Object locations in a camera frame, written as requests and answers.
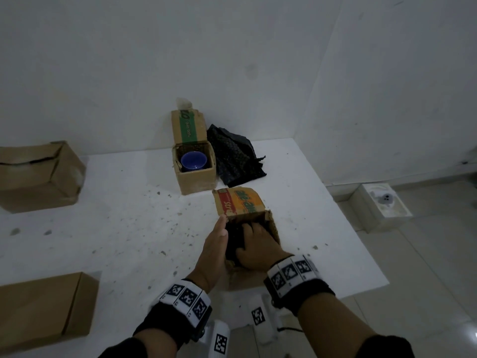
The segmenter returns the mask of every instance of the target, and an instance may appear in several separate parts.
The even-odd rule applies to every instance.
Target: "white box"
[[[367,233],[398,228],[413,217],[387,183],[366,183],[350,198],[350,205]]]

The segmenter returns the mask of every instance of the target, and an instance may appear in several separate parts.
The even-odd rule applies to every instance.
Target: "hand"
[[[225,264],[225,249],[229,233],[225,229],[227,216],[220,215],[214,229],[207,236],[196,267],[188,278],[207,294],[218,281]]]
[[[250,270],[267,272],[278,260],[292,256],[281,249],[281,246],[259,223],[244,223],[243,237],[245,249],[235,251],[240,263]]]

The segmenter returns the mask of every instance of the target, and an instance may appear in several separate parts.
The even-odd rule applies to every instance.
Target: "person's right hand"
[[[244,223],[242,227],[245,249],[238,248],[235,254],[247,269],[267,272],[278,260],[293,255],[283,251],[259,223],[252,223],[252,227]]]

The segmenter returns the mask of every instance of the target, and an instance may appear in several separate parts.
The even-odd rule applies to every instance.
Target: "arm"
[[[248,269],[267,272],[277,262],[292,256],[283,251],[259,224],[252,223],[252,227],[244,224],[243,229],[245,249],[237,249],[236,255]],[[306,297],[297,293],[297,288],[287,293],[287,296],[293,296],[293,308],[286,304],[285,307],[298,317],[317,357],[367,357],[378,352],[386,356],[389,350],[402,352],[400,357],[413,357],[411,346],[405,339],[378,336],[333,294],[322,292]],[[297,301],[302,301],[300,297],[305,300],[297,305]]]
[[[207,294],[212,290],[223,271],[225,262],[225,250],[229,234],[225,230],[227,217],[221,215],[214,226],[212,232],[207,236],[202,253],[199,256],[196,267],[187,276]],[[170,334],[156,328],[145,328],[141,326],[136,330],[133,338],[128,338],[117,346],[110,347],[104,351],[100,358],[116,358],[116,357],[137,357],[137,358],[173,358],[176,356],[182,343],[177,344]]]

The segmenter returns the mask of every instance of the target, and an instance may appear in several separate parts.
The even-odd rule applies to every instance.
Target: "tile floor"
[[[477,357],[477,189],[465,181],[399,192],[414,214],[400,229],[362,231],[347,202],[343,213],[388,278],[388,286],[343,302],[374,330],[407,338],[417,358]],[[287,325],[298,325],[293,316]],[[302,333],[266,347],[251,326],[231,332],[229,357],[313,357]]]

